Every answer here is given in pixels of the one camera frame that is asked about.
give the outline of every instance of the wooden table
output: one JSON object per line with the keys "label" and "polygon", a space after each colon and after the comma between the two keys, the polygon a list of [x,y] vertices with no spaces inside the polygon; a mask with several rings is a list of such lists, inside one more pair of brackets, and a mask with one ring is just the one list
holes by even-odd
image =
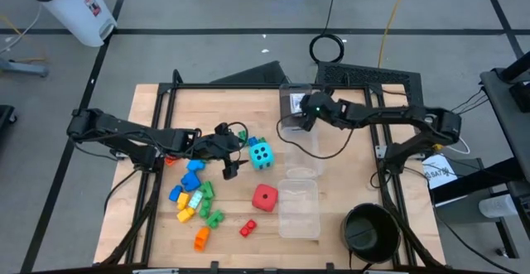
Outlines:
{"label": "wooden table", "polygon": [[[383,87],[386,90],[403,91],[401,85]],[[151,125],[156,92],[155,84],[137,86],[129,114],[130,121]],[[360,90],[336,90],[334,99],[338,98],[364,103],[364,93]],[[395,94],[385,94],[384,100],[387,106],[407,103],[404,96]],[[160,127],[165,115],[162,110]],[[195,234],[205,226],[205,221],[196,215],[189,222],[181,224],[176,218],[176,204],[168,199],[171,189],[180,184],[181,177],[186,173],[187,161],[178,161],[174,166],[166,167],[149,267],[210,267],[211,261],[219,261],[219,267],[222,268],[322,269],[327,262],[333,262],[337,269],[348,268],[349,255],[340,242],[341,220],[357,204],[381,203],[379,191],[369,184],[369,178],[375,172],[369,128],[355,130],[345,150],[337,157],[324,161],[324,173],[316,180],[321,226],[318,240],[281,238],[278,234],[277,207],[273,213],[266,213],[251,205],[253,192],[259,183],[276,186],[279,180],[286,178],[283,165],[285,144],[278,139],[275,131],[279,118],[279,96],[275,89],[177,91],[171,127],[199,127],[204,134],[208,134],[221,122],[241,121],[248,126],[251,136],[263,136],[271,144],[276,165],[267,171],[255,171],[251,163],[247,163],[241,166],[236,178],[224,180],[222,161],[213,161],[200,173],[203,181],[210,180],[214,185],[216,197],[213,210],[221,209],[226,217],[217,229],[212,230],[203,253],[195,252],[193,243]],[[336,152],[349,132],[340,131],[321,121],[318,123],[320,154]],[[412,126],[392,125],[390,128],[395,142],[403,142],[414,134]],[[242,151],[242,159],[248,159],[246,151]],[[407,166],[423,172],[419,161],[409,161]],[[113,183],[117,184],[131,169],[130,162],[119,162]],[[139,182],[138,175],[109,201],[94,257],[96,262],[105,259],[129,229]],[[445,263],[425,179],[405,171],[401,175],[401,182],[412,230],[434,258]],[[254,219],[258,227],[248,238],[242,238],[239,229],[249,219]],[[140,232],[135,261],[139,261],[143,238],[144,232]],[[402,263],[405,263],[407,259],[403,245],[400,255]],[[364,265],[365,262],[352,258],[353,269],[360,269]],[[373,267],[390,269],[392,264],[386,262]]]}

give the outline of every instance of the teal dice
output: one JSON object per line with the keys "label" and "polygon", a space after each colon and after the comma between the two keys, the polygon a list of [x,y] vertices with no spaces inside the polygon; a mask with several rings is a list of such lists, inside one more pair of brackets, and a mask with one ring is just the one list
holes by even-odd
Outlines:
{"label": "teal dice", "polygon": [[264,170],[272,167],[274,164],[274,155],[272,154],[272,148],[268,143],[256,143],[251,146],[248,151],[255,169]]}

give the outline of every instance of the gray floor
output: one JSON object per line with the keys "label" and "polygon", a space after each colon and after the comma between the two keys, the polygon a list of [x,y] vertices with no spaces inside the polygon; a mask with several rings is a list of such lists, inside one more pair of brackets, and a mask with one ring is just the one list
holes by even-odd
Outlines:
{"label": "gray floor", "polygon": [[[321,28],[330,0],[124,0],[121,28]],[[530,28],[530,0],[499,0],[513,29]],[[386,26],[395,0],[335,0],[331,28]],[[110,8],[116,0],[106,0]],[[0,15],[19,27],[31,22],[32,0],[0,0]],[[43,12],[36,29],[61,29]],[[393,28],[502,29],[490,0],[402,0]],[[136,84],[169,81],[178,68],[184,81],[204,83],[256,65],[279,60],[296,82],[312,82],[316,66],[307,47],[314,35],[116,35],[104,58],[90,107],[126,118]],[[9,35],[0,36],[2,43]],[[17,107],[19,121],[0,151],[0,272],[17,272],[26,254],[55,170],[65,147],[70,113],[81,100],[98,49],[82,46],[71,35],[29,35],[2,57],[34,57],[33,44],[46,49],[50,76],[0,76],[0,103]],[[340,35],[343,63],[377,65],[380,35]],[[517,36],[524,51],[530,37]],[[319,42],[316,52],[332,58],[332,44]],[[391,35],[383,67],[422,74],[425,104],[453,107],[478,90],[479,73],[515,60],[506,35]],[[464,116],[463,138],[472,157],[485,165],[511,157],[489,104]],[[104,151],[93,146],[95,151]],[[46,232],[36,270],[82,267],[92,262],[115,165],[74,153]],[[517,219],[509,219],[519,260],[496,257],[501,246],[492,224],[459,224],[455,229],[487,257],[519,272],[528,268],[530,242]],[[440,226],[449,264],[455,268],[496,271],[467,251]]]}

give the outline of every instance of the building block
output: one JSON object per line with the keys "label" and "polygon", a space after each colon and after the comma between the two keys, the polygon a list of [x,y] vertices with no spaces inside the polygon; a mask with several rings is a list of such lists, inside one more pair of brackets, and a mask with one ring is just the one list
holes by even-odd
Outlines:
{"label": "building block", "polygon": [[203,200],[202,205],[200,206],[199,216],[202,219],[207,219],[208,216],[210,216],[211,209],[212,209],[212,200],[211,199]]}
{"label": "building block", "polygon": [[202,199],[202,192],[197,190],[191,197],[188,207],[197,209],[197,206],[199,205],[201,199]]}
{"label": "building block", "polygon": [[[238,137],[239,137],[240,140],[244,141],[245,139],[247,139],[247,132],[244,131],[244,130],[238,132]],[[241,142],[241,143],[243,144],[242,147],[246,147],[248,141],[245,142],[245,143],[243,143],[243,142]]]}
{"label": "building block", "polygon": [[172,166],[172,165],[175,164],[177,159],[178,158],[176,158],[176,157],[173,157],[173,156],[170,156],[170,155],[166,155],[166,158],[164,158],[164,161],[166,162],[167,166]]}
{"label": "building block", "polygon": [[249,146],[254,146],[258,143],[258,139],[256,137],[249,137],[248,138],[248,145]]}
{"label": "building block", "polygon": [[181,192],[181,195],[179,195],[179,199],[176,201],[176,207],[178,209],[184,209],[188,203],[190,202],[190,195]]}
{"label": "building block", "polygon": [[188,207],[179,212],[176,217],[179,219],[180,222],[184,223],[190,220],[193,214],[195,214],[195,210],[193,208]]}
{"label": "building block", "polygon": [[203,161],[200,160],[193,160],[188,162],[188,166],[186,167],[188,171],[202,171],[206,167],[206,164]]}
{"label": "building block", "polygon": [[184,186],[184,190],[187,192],[196,190],[200,187],[199,177],[194,171],[190,171],[189,173],[185,174],[181,179],[181,183]]}
{"label": "building block", "polygon": [[272,212],[278,200],[278,190],[269,185],[260,184],[254,191],[252,205],[263,211]]}
{"label": "building block", "polygon": [[214,187],[210,181],[206,181],[203,185],[201,185],[199,190],[202,191],[202,195],[205,199],[213,199],[215,196]]}
{"label": "building block", "polygon": [[271,146],[266,142],[260,142],[248,150],[252,165],[257,170],[263,170],[274,165],[274,155]]}
{"label": "building block", "polygon": [[208,241],[208,237],[210,235],[210,228],[209,227],[203,227],[199,230],[199,232],[195,235],[195,243],[193,245],[193,248],[197,252],[203,252],[206,248],[206,241]]}
{"label": "building block", "polygon": [[250,219],[247,224],[245,224],[245,226],[239,230],[239,233],[246,238],[256,228],[256,226],[256,222]]}
{"label": "building block", "polygon": [[173,190],[169,194],[169,200],[176,201],[177,199],[179,199],[179,195],[181,195],[181,192],[182,192],[182,186],[180,185],[175,186],[175,188],[173,188]]}
{"label": "building block", "polygon": [[224,214],[221,210],[216,210],[206,219],[206,225],[211,228],[217,228],[219,223],[224,220]]}

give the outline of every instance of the red dice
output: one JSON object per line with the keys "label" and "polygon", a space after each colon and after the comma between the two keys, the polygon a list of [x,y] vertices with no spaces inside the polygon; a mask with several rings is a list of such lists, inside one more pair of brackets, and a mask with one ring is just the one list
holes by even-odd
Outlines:
{"label": "red dice", "polygon": [[254,191],[252,205],[263,211],[272,212],[278,201],[278,190],[269,185],[260,184]]}
{"label": "red dice", "polygon": [[241,233],[241,235],[246,238],[256,228],[256,226],[256,222],[250,219],[247,224],[245,224],[245,226],[243,226],[241,230],[239,230],[239,233]]}

